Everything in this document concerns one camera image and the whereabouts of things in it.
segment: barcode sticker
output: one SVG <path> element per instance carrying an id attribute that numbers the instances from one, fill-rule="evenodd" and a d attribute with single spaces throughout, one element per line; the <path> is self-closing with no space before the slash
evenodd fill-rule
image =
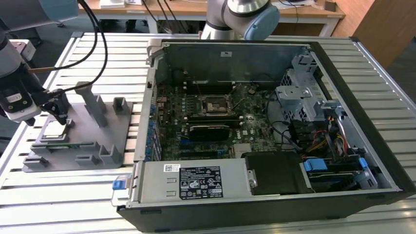
<path id="1" fill-rule="evenodd" d="M 180 164 L 165 164 L 163 166 L 163 171 L 164 172 L 179 172 L 181 168 Z"/>

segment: red wire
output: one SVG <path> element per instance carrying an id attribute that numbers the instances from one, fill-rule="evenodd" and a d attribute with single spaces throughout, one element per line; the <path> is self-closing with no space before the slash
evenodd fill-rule
<path id="1" fill-rule="evenodd" d="M 323 133 L 323 132 L 325 132 L 327 130 L 319 130 L 319 131 L 316 131 L 316 133 L 313 134 L 313 145 L 315 145 L 315 141 L 316 141 L 316 136 L 317 136 L 317 134 L 319 133 Z"/>

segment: blue latch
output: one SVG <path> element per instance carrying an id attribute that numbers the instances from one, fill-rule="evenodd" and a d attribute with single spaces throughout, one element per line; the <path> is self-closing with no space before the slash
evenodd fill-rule
<path id="1" fill-rule="evenodd" d="M 112 189 L 113 190 L 124 190 L 125 189 L 125 180 L 115 180 L 112 182 Z"/>
<path id="2" fill-rule="evenodd" d="M 152 153 L 152 149 L 151 148 L 145 148 L 145 156 L 151 156 Z"/>
<path id="3" fill-rule="evenodd" d="M 304 162 L 304 167 L 307 172 L 309 171 L 325 171 L 328 170 L 327 164 L 324 159 L 321 158 L 313 158 L 313 159 L 308 159 Z"/>
<path id="4" fill-rule="evenodd" d="M 365 158 L 360 157 L 359 162 L 360 162 L 363 168 L 368 167 L 368 163 L 365 161 Z"/>

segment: blue tab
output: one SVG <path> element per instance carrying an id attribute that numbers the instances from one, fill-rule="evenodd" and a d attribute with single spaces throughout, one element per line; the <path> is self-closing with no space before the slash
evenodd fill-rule
<path id="1" fill-rule="evenodd" d="M 304 167 L 305 167 L 307 172 L 312 171 L 312 167 L 308 161 L 304 162 Z"/>
<path id="2" fill-rule="evenodd" d="M 125 180 L 115 180 L 112 182 L 112 189 L 113 190 L 124 190 L 125 189 Z"/>
<path id="3" fill-rule="evenodd" d="M 309 163 L 312 171 L 325 171 L 325 170 L 328 170 L 325 161 L 321 158 L 308 159 L 307 163 Z"/>
<path id="4" fill-rule="evenodd" d="M 360 164 L 361 164 L 363 168 L 368 167 L 368 164 L 367 164 L 365 158 L 360 157 L 359 162 L 360 162 Z"/>

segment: aluminum table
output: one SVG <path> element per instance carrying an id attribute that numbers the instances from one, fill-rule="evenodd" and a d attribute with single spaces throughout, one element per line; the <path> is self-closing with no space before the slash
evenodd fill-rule
<path id="1" fill-rule="evenodd" d="M 124 96 L 135 102 L 124 166 L 112 170 L 48 172 L 27 174 L 21 171 L 47 115 L 36 118 L 36 125 L 21 124 L 0 158 L 0 233 L 140 233 L 123 220 L 112 207 L 112 181 L 132 172 L 137 125 L 147 75 L 147 41 L 167 38 L 151 34 L 107 34 L 109 62 L 104 76 L 92 91 L 104 101 Z M 168 38 L 196 39 L 196 35 Z M 271 37 L 269 40 L 319 41 L 355 94 L 401 165 L 416 180 L 416 106 L 359 42 L 349 38 Z M 57 66 L 79 60 L 93 44 L 93 34 L 71 38 Z M 89 81 L 103 65 L 103 43 L 95 54 L 76 67 L 52 72 L 45 87 L 53 89 Z M 83 102 L 73 91 L 69 102 Z M 391 205 L 372 207 L 345 219 L 292 222 L 272 225 L 229 227 L 175 233 L 269 234 L 280 232 L 311 234 L 416 233 L 416 196 Z"/>

